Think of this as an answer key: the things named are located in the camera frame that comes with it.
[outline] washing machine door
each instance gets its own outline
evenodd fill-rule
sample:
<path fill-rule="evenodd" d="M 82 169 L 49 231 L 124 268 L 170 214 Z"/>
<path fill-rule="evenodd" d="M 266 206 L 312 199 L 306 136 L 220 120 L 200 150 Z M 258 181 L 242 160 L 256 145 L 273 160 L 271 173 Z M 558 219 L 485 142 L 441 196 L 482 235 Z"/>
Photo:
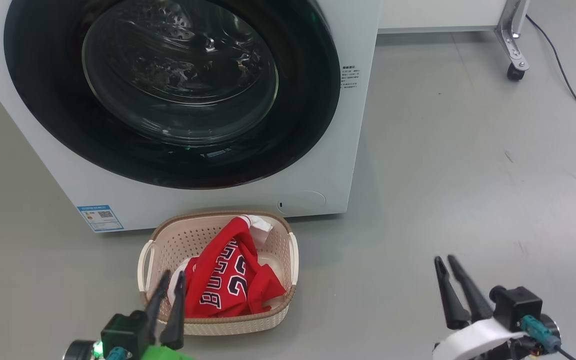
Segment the washing machine door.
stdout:
<path fill-rule="evenodd" d="M 12 0 L 4 50 L 52 136 L 162 187 L 278 173 L 339 99 L 338 54 L 310 0 Z"/>

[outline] caster wheel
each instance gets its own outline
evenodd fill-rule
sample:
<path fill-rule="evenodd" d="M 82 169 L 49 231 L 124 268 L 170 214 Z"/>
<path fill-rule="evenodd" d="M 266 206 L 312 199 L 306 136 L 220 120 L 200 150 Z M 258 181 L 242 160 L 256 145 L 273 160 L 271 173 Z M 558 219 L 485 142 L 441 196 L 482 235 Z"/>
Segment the caster wheel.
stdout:
<path fill-rule="evenodd" d="M 513 80 L 514 82 L 518 82 L 519 80 L 524 78 L 524 74 L 526 71 L 517 69 L 513 64 L 508 66 L 508 73 L 507 77 L 508 80 Z"/>

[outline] floor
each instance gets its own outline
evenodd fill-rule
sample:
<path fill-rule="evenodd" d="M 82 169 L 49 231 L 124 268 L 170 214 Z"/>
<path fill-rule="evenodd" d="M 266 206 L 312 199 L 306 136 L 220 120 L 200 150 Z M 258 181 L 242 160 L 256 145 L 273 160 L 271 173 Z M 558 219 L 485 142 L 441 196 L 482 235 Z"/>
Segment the floor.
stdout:
<path fill-rule="evenodd" d="M 534 0 L 576 89 L 576 0 Z M 348 212 L 293 219 L 297 296 L 274 330 L 188 337 L 198 360 L 428 359 L 432 259 L 482 291 L 523 285 L 576 356 L 576 103 L 526 24 L 521 82 L 492 34 L 377 39 Z M 0 359 L 58 359 L 140 307 L 149 231 L 93 234 L 0 105 Z"/>

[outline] beige basket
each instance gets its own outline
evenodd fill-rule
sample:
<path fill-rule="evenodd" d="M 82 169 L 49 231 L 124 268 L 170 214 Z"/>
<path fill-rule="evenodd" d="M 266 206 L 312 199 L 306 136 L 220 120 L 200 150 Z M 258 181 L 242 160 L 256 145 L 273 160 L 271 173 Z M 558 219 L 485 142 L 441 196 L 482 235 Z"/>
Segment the beige basket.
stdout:
<path fill-rule="evenodd" d="M 177 216 L 162 223 L 139 256 L 137 285 L 141 298 L 147 303 L 164 271 L 174 272 L 184 260 L 201 254 L 222 227 L 241 214 L 257 215 L 272 225 L 263 248 L 257 249 L 259 264 L 272 268 L 286 294 L 270 301 L 271 310 L 261 314 L 186 318 L 183 326 L 186 335 L 236 335 L 269 330 L 278 326 L 288 313 L 299 275 L 297 239 L 285 219 L 267 212 L 206 212 Z M 164 299 L 159 309 L 160 322 L 168 321 L 170 308 L 168 299 Z"/>

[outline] black cable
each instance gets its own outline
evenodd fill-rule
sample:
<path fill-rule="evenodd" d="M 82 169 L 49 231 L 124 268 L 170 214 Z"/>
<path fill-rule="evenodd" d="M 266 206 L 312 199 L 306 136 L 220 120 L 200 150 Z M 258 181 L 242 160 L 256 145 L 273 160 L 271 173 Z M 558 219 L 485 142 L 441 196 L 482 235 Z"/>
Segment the black cable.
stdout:
<path fill-rule="evenodd" d="M 566 76 L 566 73 L 564 72 L 564 68 L 562 66 L 562 61 L 560 60 L 560 55 L 557 53 L 557 49 L 555 48 L 555 45 L 553 45 L 553 42 L 551 41 L 551 39 L 548 37 L 548 35 L 546 35 L 546 32 L 539 25 L 537 25 L 537 23 L 535 23 L 535 21 L 532 18 L 530 18 L 530 16 L 528 16 L 528 14 L 526 14 L 526 19 L 528 19 L 528 21 L 530 21 L 532 23 L 532 25 L 534 25 L 534 27 L 537 28 L 537 30 L 539 30 L 543 34 L 543 36 L 546 38 L 546 40 L 550 44 L 550 47 L 552 48 L 552 52 L 555 53 L 555 58 L 557 59 L 557 64 L 559 65 L 559 70 L 561 70 L 561 75 L 563 75 L 564 80 L 566 81 L 566 85 L 570 91 L 570 94 L 572 94 L 572 96 L 574 97 L 574 100 L 576 100 L 576 93 L 573 91 L 572 86 L 570 86 L 570 82 L 568 81 L 568 77 Z"/>
<path fill-rule="evenodd" d="M 576 360 L 576 358 L 573 355 L 570 355 L 569 353 L 567 353 L 566 351 L 562 350 L 561 347 L 559 346 L 555 346 L 555 349 L 561 353 L 561 355 L 565 356 L 567 359 L 569 360 Z"/>

